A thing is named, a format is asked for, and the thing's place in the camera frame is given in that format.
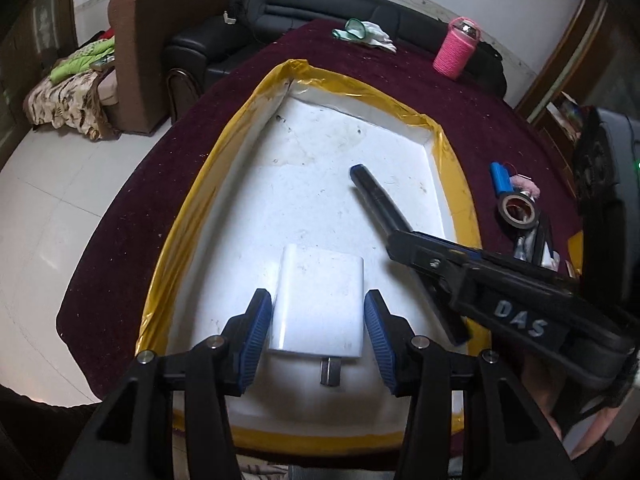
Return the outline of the person's right hand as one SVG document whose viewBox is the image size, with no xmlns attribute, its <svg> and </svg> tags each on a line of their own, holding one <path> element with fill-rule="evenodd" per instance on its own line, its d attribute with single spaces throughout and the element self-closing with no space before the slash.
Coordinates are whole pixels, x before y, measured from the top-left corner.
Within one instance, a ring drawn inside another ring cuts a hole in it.
<svg viewBox="0 0 640 480">
<path fill-rule="evenodd" d="M 552 408 L 555 407 L 556 401 L 559 399 L 562 379 L 561 373 L 552 372 L 536 356 L 524 354 L 523 385 L 546 416 L 556 436 L 564 441 L 565 438 L 560 426 L 551 416 Z M 576 460 L 592 448 L 605 435 L 619 412 L 620 408 L 602 408 L 597 414 L 588 417 L 589 426 L 586 426 L 584 420 L 580 422 L 579 425 L 582 428 L 577 430 L 576 437 L 570 438 L 570 443 L 566 448 L 570 459 Z"/>
</svg>

